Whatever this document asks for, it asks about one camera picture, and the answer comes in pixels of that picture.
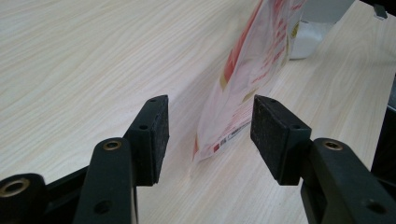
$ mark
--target wooden table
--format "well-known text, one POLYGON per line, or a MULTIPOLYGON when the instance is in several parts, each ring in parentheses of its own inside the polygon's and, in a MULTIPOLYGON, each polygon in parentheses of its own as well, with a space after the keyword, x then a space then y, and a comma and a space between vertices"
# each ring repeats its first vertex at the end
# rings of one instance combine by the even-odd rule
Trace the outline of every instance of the wooden table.
MULTIPOLYGON (((89 164, 150 97, 170 97, 160 183, 138 188, 141 223, 306 222, 299 187, 279 187, 242 131, 191 162, 208 92, 256 0, 0 3, 0 178, 47 183, 89 164)), ((396 19, 355 2, 312 57, 287 63, 263 93, 349 144, 367 167, 396 71, 396 19)))

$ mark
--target screw hole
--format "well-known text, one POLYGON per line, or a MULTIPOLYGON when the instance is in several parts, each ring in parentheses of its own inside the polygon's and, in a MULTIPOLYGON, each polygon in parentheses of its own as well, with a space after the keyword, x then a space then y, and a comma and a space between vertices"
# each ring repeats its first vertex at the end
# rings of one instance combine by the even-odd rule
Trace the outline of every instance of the screw hole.
POLYGON ((30 185, 30 181, 26 178, 10 181, 0 188, 0 198, 7 198, 17 195, 26 190, 30 185))
POLYGON ((119 141, 110 141, 103 145, 104 150, 114 150, 121 147, 121 142, 119 141))
POLYGON ((291 125, 291 128, 292 129, 301 129, 300 125, 297 125, 297 124, 291 125))
POLYGON ((377 214, 386 214, 387 209, 382 206, 382 204, 374 201, 373 199, 364 200, 363 205, 368 208, 370 211, 375 212, 377 214))
POLYGON ((323 145, 326 148, 331 149, 331 150, 342 150, 343 149, 343 147, 340 144, 335 143, 335 142, 326 141, 326 142, 323 143, 323 145))
POLYGON ((102 201, 96 204, 96 206, 93 208, 93 211, 96 214, 102 215, 110 211, 111 205, 111 201, 102 201))
POLYGON ((6 192, 10 193, 11 191, 21 189, 22 187, 23 187, 23 184, 21 182, 12 183, 11 185, 6 187, 6 192))

